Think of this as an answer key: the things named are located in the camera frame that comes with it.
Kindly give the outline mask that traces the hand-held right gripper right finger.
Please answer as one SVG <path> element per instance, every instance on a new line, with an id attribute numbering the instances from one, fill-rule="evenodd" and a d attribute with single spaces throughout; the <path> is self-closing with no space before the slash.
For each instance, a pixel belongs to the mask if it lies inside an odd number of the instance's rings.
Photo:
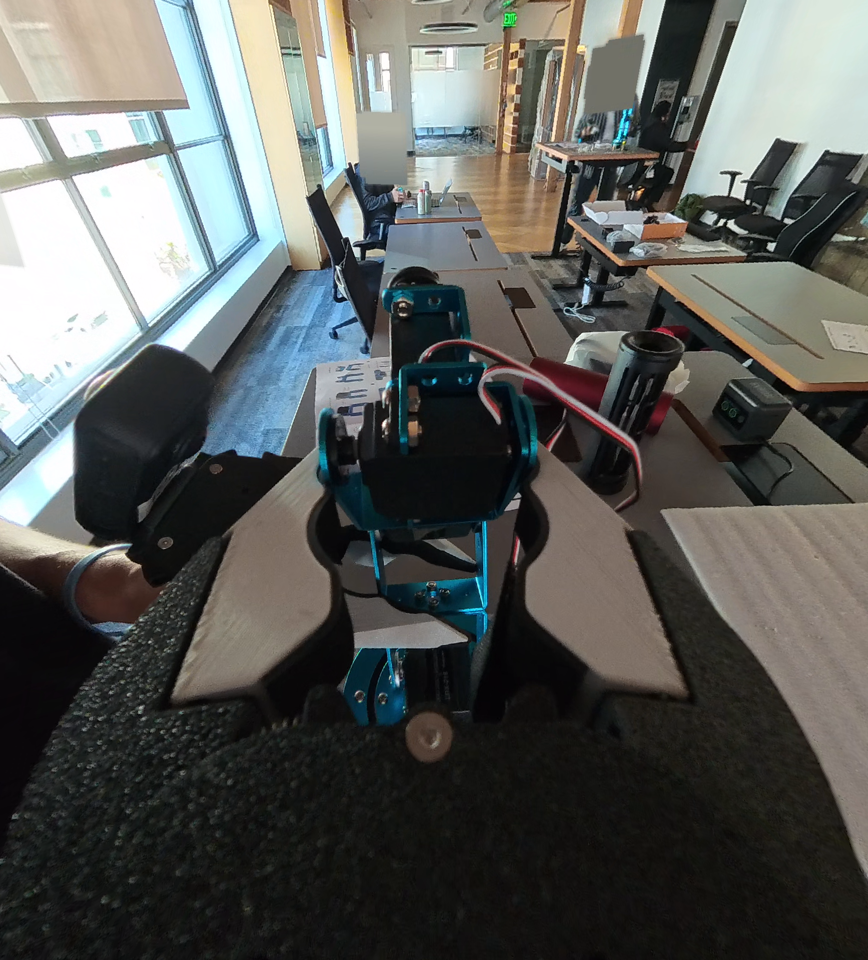
<path id="1" fill-rule="evenodd" d="M 522 557 L 475 654 L 477 721 L 591 721 L 614 693 L 688 698 L 629 532 L 564 463 L 537 463 L 515 522 Z"/>

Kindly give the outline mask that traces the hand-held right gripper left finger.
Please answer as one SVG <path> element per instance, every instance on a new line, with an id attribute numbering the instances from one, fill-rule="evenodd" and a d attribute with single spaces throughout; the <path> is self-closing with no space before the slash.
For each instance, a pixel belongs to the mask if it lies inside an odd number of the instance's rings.
<path id="1" fill-rule="evenodd" d="M 343 680 L 354 632 L 325 547 L 339 517 L 318 464 L 313 450 L 231 528 L 172 707 L 249 699 L 273 722 Z"/>

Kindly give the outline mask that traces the blue toy robot arm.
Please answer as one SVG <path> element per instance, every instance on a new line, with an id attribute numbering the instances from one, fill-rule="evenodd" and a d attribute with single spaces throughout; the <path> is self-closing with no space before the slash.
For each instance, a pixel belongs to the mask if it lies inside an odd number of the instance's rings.
<path id="1" fill-rule="evenodd" d="M 470 354 L 464 291 L 430 270 L 400 270 L 382 292 L 390 376 L 362 404 L 356 434 L 339 404 L 318 420 L 319 477 L 370 546 L 377 597 L 444 625 L 450 641 L 409 649 L 380 639 L 361 649 L 344 697 L 363 725 L 392 725 L 435 702 L 469 709 L 470 668 L 488 630 L 488 522 L 536 464 L 531 403 L 507 382 L 478 389 L 488 370 Z"/>

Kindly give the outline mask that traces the person's left forearm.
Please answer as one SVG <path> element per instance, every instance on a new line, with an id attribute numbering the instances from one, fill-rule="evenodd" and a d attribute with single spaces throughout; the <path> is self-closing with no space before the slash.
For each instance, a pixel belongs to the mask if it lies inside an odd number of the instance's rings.
<path id="1" fill-rule="evenodd" d="M 91 552 L 0 517 L 0 564 L 43 594 L 58 599 L 68 574 Z"/>

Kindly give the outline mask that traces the grey wood-edged desk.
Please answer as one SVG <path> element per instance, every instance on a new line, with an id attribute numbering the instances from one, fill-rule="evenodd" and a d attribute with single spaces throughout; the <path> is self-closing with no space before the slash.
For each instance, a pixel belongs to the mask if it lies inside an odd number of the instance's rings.
<path id="1" fill-rule="evenodd" d="M 435 273 L 506 269 L 482 221 L 392 225 L 384 257 L 387 272 L 420 266 Z"/>
<path id="2" fill-rule="evenodd" d="M 600 306 L 626 306 L 625 300 L 606 298 L 607 294 L 648 267 L 737 263 L 746 259 L 743 252 L 719 242 L 643 241 L 631 234 L 632 224 L 624 228 L 618 245 L 611 244 L 608 241 L 609 224 L 595 222 L 586 216 L 571 217 L 568 222 L 572 224 L 583 252 L 578 279 L 574 283 L 581 289 L 581 300 L 572 305 L 581 312 L 587 313 Z"/>
<path id="3" fill-rule="evenodd" d="M 433 194 L 430 210 L 422 211 L 417 207 L 419 195 L 409 198 L 397 207 L 394 222 L 397 225 L 440 223 L 472 223 L 481 221 L 483 216 L 471 196 L 466 193 L 448 192 L 444 197 Z"/>
<path id="4" fill-rule="evenodd" d="M 836 350 L 824 321 L 868 327 L 868 296 L 789 262 L 650 268 L 658 291 L 650 329 L 666 319 L 738 361 L 785 393 L 796 407 L 823 414 L 841 446 L 868 426 L 868 355 Z"/>
<path id="5" fill-rule="evenodd" d="M 441 271 L 440 280 L 464 289 L 475 341 L 526 363 L 565 360 L 573 337 L 525 267 Z"/>

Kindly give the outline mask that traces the person's left hand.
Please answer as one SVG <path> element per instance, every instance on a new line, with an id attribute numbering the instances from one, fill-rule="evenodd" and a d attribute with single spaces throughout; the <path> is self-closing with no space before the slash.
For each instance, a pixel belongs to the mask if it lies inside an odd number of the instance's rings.
<path id="1" fill-rule="evenodd" d="M 94 623 L 133 623 L 160 593 L 139 564 L 120 549 L 96 550 L 77 569 L 73 601 L 83 617 Z"/>

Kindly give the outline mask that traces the blue wristband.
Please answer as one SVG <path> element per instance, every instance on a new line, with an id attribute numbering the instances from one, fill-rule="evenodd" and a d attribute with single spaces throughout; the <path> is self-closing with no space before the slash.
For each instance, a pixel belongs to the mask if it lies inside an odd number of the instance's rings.
<path id="1" fill-rule="evenodd" d="M 118 642 L 131 629 L 132 624 L 120 621 L 94 622 L 89 620 L 80 609 L 76 593 L 82 576 L 101 558 L 113 553 L 127 553 L 129 543 L 113 543 L 96 548 L 79 559 L 67 574 L 61 592 L 61 601 L 67 614 L 80 627 L 96 635 L 106 637 L 111 643 Z"/>

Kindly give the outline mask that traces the white foam sheet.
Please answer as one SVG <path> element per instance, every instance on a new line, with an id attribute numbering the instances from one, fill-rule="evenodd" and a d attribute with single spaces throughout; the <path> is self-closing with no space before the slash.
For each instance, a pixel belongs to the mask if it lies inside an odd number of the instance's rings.
<path id="1" fill-rule="evenodd" d="M 663 515 L 812 743 L 868 875 L 868 503 Z"/>

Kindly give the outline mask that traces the thick red metal tube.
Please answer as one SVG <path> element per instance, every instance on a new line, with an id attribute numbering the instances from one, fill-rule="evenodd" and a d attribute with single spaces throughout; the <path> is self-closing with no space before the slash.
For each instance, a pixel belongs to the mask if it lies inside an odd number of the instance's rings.
<path id="1" fill-rule="evenodd" d="M 541 357 L 534 358 L 531 361 L 530 367 L 538 374 L 550 379 L 561 390 L 570 394 L 576 401 L 583 402 L 591 409 L 599 409 L 608 385 L 608 373 L 555 362 Z M 659 431 L 670 409 L 673 396 L 674 395 L 667 390 L 660 395 L 655 411 L 651 415 L 651 419 L 646 427 L 648 434 L 653 436 Z"/>

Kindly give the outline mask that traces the small black power box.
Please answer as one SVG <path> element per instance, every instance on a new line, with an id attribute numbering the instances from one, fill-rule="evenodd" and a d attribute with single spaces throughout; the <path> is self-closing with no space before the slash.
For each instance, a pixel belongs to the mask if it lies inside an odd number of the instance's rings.
<path id="1" fill-rule="evenodd" d="M 712 414 L 741 443 L 766 442 L 783 424 L 792 404 L 786 396 L 757 377 L 728 380 Z"/>

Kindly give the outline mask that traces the black flat pad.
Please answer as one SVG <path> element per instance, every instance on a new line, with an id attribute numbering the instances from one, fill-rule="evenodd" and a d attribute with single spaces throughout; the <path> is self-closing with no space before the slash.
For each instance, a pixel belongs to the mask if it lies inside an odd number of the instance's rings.
<path id="1" fill-rule="evenodd" d="M 832 505 L 848 498 L 787 442 L 724 447 L 725 469 L 755 506 Z"/>

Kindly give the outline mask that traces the white plastic bag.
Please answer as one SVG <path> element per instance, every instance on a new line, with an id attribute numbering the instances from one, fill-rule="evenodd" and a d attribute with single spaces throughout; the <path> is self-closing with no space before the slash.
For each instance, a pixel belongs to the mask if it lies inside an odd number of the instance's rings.
<path id="1" fill-rule="evenodd" d="M 627 335 L 627 332 L 621 330 L 583 332 L 572 343 L 564 363 L 608 376 L 620 343 Z M 673 395 L 680 394 L 689 379 L 690 371 L 681 359 L 679 365 L 668 374 L 664 390 Z"/>

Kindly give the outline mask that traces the small orange box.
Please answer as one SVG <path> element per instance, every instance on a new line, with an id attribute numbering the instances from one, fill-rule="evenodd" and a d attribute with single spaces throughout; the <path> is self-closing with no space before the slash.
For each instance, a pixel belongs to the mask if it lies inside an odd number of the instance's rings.
<path id="1" fill-rule="evenodd" d="M 682 237 L 688 222 L 671 213 L 626 211 L 623 229 L 638 242 L 662 243 Z"/>

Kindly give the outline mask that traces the white open box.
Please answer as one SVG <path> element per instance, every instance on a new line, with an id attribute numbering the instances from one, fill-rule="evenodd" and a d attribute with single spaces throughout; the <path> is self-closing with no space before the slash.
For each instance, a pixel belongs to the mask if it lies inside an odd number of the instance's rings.
<path id="1" fill-rule="evenodd" d="M 621 200 L 588 201 L 583 204 L 584 217 L 611 230 L 622 230 L 626 225 L 642 224 L 647 215 L 641 209 L 627 209 Z"/>

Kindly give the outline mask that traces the beige roller blind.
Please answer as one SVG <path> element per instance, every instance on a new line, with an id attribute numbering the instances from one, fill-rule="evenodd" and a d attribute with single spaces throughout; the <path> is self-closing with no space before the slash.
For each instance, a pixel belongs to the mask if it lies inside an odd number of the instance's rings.
<path id="1" fill-rule="evenodd" d="M 153 1 L 0 1 L 0 117 L 187 106 Z"/>

